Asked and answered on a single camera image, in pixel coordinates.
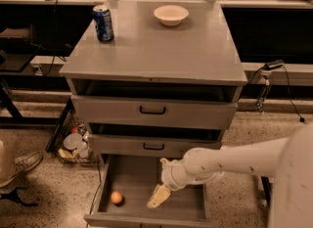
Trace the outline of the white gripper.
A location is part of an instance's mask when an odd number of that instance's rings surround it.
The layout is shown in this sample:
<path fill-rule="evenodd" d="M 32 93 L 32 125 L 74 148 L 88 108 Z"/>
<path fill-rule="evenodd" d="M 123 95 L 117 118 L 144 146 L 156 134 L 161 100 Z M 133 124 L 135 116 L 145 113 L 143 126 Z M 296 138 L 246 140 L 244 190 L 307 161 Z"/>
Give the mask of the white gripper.
<path fill-rule="evenodd" d="M 147 202 L 148 208 L 157 208 L 170 197 L 171 191 L 182 190 L 186 186 L 192 185 L 196 179 L 195 176 L 186 171 L 181 160 L 161 158 L 160 163 L 163 185 L 156 185 L 152 196 Z"/>

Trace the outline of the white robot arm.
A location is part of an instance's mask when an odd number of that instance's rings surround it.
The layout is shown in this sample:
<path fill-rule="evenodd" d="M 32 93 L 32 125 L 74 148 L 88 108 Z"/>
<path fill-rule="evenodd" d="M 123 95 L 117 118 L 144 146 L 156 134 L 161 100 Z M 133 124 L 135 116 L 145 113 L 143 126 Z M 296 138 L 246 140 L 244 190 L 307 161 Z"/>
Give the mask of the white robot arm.
<path fill-rule="evenodd" d="M 211 150 L 193 148 L 180 160 L 162 158 L 161 182 L 148 200 L 156 208 L 174 191 L 207 182 L 218 172 L 274 179 L 267 228 L 313 228 L 313 125 L 290 137 Z"/>

